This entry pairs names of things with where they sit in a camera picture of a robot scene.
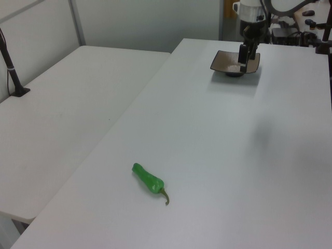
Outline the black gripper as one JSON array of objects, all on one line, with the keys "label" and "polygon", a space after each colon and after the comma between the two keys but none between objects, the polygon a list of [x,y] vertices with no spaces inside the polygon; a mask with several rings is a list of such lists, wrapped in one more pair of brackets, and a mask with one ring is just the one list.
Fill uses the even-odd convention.
[{"label": "black gripper", "polygon": [[256,50],[260,42],[267,33],[267,21],[246,22],[240,21],[240,35],[243,37],[243,44],[240,45],[238,62],[240,63],[240,72],[246,73],[247,58],[255,60]]}]

